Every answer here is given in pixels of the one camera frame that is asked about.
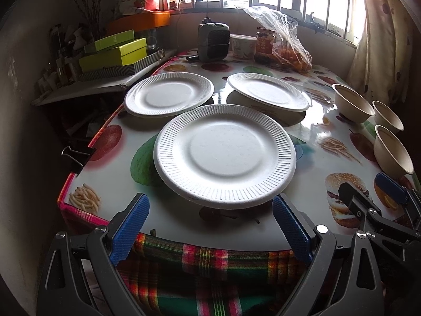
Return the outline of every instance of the green box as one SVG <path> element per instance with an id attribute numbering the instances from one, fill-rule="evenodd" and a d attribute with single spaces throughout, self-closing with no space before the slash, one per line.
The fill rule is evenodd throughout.
<path id="1" fill-rule="evenodd" d="M 117 33 L 112 36 L 105 37 L 105 38 L 97 40 L 96 42 L 92 42 L 88 45 L 85 45 L 85 53 L 86 54 L 97 53 L 102 50 L 106 50 L 109 48 L 127 44 L 133 39 L 134 39 L 133 30 Z"/>
<path id="2" fill-rule="evenodd" d="M 146 38 L 142 38 L 95 55 L 82 57 L 79 59 L 79 65 L 82 72 L 85 73 L 102 68 L 134 64 L 145 57 Z"/>

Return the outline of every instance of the jar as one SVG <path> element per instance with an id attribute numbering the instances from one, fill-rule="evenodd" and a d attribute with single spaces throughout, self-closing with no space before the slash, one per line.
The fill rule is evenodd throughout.
<path id="1" fill-rule="evenodd" d="M 257 28 L 256 53 L 254 60 L 258 63 L 269 64 L 272 57 L 272 48 L 275 41 L 275 31 Z"/>

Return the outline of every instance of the orange tray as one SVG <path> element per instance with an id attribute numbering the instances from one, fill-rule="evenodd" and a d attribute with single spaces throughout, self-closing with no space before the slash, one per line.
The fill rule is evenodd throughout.
<path id="1" fill-rule="evenodd" d="M 111 21 L 107 25 L 107 35 L 134 30 L 135 32 L 148 30 L 155 27 L 170 24 L 170 12 L 156 11 L 141 14 L 128 15 Z"/>

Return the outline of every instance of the white paper plate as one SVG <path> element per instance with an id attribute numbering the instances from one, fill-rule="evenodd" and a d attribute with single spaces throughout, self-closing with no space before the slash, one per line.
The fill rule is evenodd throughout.
<path id="1" fill-rule="evenodd" d="M 155 167 L 180 196 L 219 209 L 257 206 L 282 192 L 296 164 L 289 135 L 273 119 L 233 104 L 202 106 L 159 133 Z"/>
<path id="2" fill-rule="evenodd" d="M 240 94 L 269 106 L 291 112 L 304 112 L 309 103 L 299 90 L 277 78 L 259 73 L 236 73 L 228 83 Z"/>
<path id="3" fill-rule="evenodd" d="M 151 76 L 129 90 L 126 110 L 140 117 L 178 115 L 205 103 L 213 94 L 207 78 L 188 72 L 168 72 Z"/>

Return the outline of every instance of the curtain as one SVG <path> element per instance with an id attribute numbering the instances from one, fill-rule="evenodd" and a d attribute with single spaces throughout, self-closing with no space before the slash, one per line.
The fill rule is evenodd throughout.
<path id="1" fill-rule="evenodd" d="M 369 102 L 404 102 L 412 54 L 412 19 L 399 0 L 365 0 L 365 17 L 347 83 Z"/>

